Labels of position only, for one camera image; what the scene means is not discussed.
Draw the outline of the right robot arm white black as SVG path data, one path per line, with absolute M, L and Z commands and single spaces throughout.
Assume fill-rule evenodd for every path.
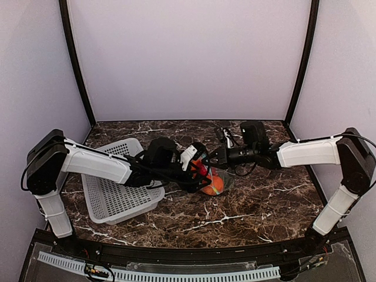
M 235 169 L 251 163 L 269 170 L 295 166 L 337 165 L 342 181 L 338 189 L 313 221 L 310 233 L 300 241 L 300 250 L 312 255 L 323 244 L 323 238 L 352 209 L 359 199 L 375 186 L 375 145 L 349 127 L 345 132 L 329 137 L 269 142 L 261 121 L 249 120 L 240 124 L 243 144 L 239 145 L 226 128 L 216 130 L 223 145 L 209 155 L 212 166 Z

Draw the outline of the red fake apple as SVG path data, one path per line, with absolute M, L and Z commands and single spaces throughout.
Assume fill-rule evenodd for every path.
M 208 168 L 207 168 L 207 166 L 205 166 L 205 165 L 201 165 L 200 167 L 199 167 L 199 173 L 202 175 L 202 176 L 206 176 L 207 174 L 208 174 Z

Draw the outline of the orange fake fruit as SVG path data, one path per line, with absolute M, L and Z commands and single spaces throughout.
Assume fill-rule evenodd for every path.
M 197 176 L 202 176 L 200 173 L 199 173 L 199 167 L 201 165 L 204 165 L 202 163 L 202 161 L 199 159 L 199 160 L 192 160 L 191 161 L 191 171 L 193 172 L 193 177 L 196 178 Z
M 220 195 L 224 191 L 224 181 L 220 176 L 212 176 L 211 184 L 205 186 L 200 191 L 209 196 Z

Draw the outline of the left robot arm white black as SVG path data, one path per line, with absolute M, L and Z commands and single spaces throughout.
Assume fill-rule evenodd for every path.
M 197 159 L 202 160 L 205 173 L 194 164 Z M 56 184 L 61 173 L 103 179 L 134 189 L 154 190 L 166 183 L 176 183 L 181 189 L 195 193 L 212 182 L 210 169 L 206 147 L 201 143 L 193 143 L 181 151 L 173 140 L 159 137 L 142 149 L 140 142 L 131 137 L 94 149 L 54 129 L 29 151 L 20 187 L 35 197 L 52 233 L 60 239 L 60 247 L 70 256 L 78 256 L 83 244 L 74 236 L 73 224 Z

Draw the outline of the clear zip top bag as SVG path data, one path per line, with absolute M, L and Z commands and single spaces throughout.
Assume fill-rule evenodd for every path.
M 233 179 L 226 171 L 215 167 L 208 169 L 201 159 L 191 161 L 191 171 L 194 172 L 193 177 L 206 177 L 200 182 L 200 191 L 209 196 L 218 196 L 234 186 Z

